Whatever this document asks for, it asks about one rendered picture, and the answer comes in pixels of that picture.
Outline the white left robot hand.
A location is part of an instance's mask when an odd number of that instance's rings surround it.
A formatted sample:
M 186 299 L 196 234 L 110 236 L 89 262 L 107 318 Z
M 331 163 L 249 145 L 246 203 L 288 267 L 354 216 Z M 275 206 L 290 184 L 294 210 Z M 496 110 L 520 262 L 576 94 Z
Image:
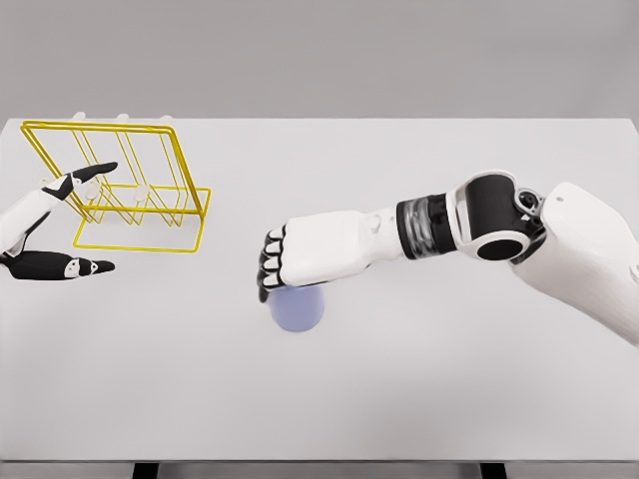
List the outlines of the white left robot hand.
M 115 269 L 108 260 L 91 260 L 56 251 L 26 250 L 28 236 L 65 202 L 79 185 L 117 169 L 116 162 L 67 173 L 34 190 L 0 214 L 0 264 L 22 280 L 68 280 Z

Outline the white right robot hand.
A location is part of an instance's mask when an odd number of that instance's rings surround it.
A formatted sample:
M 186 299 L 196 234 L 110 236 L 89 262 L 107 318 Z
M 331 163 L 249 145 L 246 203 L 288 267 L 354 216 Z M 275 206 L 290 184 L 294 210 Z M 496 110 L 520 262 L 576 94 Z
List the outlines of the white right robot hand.
M 370 265 L 359 241 L 364 214 L 331 212 L 289 220 L 265 237 L 259 257 L 258 298 L 274 290 L 349 277 Z

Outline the pale blue cup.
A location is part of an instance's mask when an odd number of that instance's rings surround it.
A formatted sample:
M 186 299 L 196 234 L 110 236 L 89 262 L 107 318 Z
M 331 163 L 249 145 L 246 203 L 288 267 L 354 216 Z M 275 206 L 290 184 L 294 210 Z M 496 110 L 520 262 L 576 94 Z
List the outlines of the pale blue cup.
M 319 324 L 324 311 L 320 285 L 285 286 L 270 293 L 267 304 L 275 323 L 289 332 L 305 332 Z

